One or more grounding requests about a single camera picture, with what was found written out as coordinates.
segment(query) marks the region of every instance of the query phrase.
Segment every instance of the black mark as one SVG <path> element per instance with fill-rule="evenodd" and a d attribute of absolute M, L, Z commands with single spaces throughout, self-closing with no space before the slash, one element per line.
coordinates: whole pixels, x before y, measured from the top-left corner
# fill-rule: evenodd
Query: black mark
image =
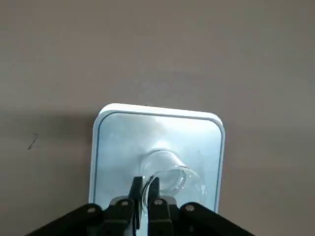
<path fill-rule="evenodd" d="M 31 145 L 29 146 L 28 150 L 30 150 L 30 149 L 32 148 L 32 146 L 34 145 L 34 143 L 35 143 L 36 140 L 37 140 L 38 134 L 35 134 L 35 133 L 34 133 L 34 135 L 35 135 L 35 138 L 34 138 L 33 142 L 31 143 Z"/>

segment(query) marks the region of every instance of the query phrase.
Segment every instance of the gray table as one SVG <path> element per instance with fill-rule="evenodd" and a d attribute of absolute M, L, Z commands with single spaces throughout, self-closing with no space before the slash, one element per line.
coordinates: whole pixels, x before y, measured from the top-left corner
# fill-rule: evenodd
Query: gray table
<path fill-rule="evenodd" d="M 113 102 L 218 114 L 220 214 L 257 235 L 310 232 L 314 9 L 306 0 L 2 1 L 0 235 L 87 202 L 92 123 Z"/>

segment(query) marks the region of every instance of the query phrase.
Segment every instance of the clear glass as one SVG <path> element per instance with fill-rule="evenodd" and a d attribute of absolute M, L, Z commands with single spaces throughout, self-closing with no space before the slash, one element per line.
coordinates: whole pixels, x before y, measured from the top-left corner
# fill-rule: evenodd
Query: clear glass
<path fill-rule="evenodd" d="M 201 177 L 169 150 L 155 150 L 149 153 L 142 160 L 141 172 L 145 182 L 142 194 L 145 213 L 148 207 L 149 186 L 156 177 L 159 177 L 160 196 L 175 198 L 178 207 L 187 202 L 204 204 L 206 200 L 206 187 Z"/>

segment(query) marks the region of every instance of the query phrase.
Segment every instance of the tray rim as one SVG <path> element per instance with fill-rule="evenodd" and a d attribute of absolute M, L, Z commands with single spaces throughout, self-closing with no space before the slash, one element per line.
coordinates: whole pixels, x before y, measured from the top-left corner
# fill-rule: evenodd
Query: tray rim
<path fill-rule="evenodd" d="M 114 113 L 127 113 L 127 114 L 139 114 L 139 115 L 159 115 L 163 117 L 177 117 L 177 118 L 190 118 L 190 119 L 202 119 L 209 120 L 215 123 L 221 132 L 221 146 L 219 156 L 219 169 L 217 179 L 217 190 L 215 196 L 214 212 L 219 210 L 220 189 L 221 189 L 221 176 L 223 166 L 223 153 L 225 143 L 225 130 L 221 119 L 212 113 L 187 111 L 178 109 L 169 109 L 161 107 L 149 107 L 140 105 L 129 105 L 121 103 L 112 103 L 103 107 L 98 116 L 96 117 L 93 125 L 93 137 L 92 137 L 92 156 L 91 156 L 91 170 L 90 170 L 90 186 L 89 186 L 89 203 L 95 203 L 95 183 L 96 183 L 96 164 L 98 153 L 98 138 L 100 125 L 106 117 Z"/>

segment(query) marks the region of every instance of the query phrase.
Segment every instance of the white tray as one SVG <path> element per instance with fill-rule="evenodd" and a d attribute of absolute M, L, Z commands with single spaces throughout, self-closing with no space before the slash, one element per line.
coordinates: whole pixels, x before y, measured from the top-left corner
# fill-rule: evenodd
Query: white tray
<path fill-rule="evenodd" d="M 205 207 L 217 212 L 224 139 L 222 122 L 211 113 L 107 105 L 94 122 L 89 202 L 107 208 L 128 195 L 133 177 L 141 175 L 141 159 L 168 149 L 201 176 Z"/>

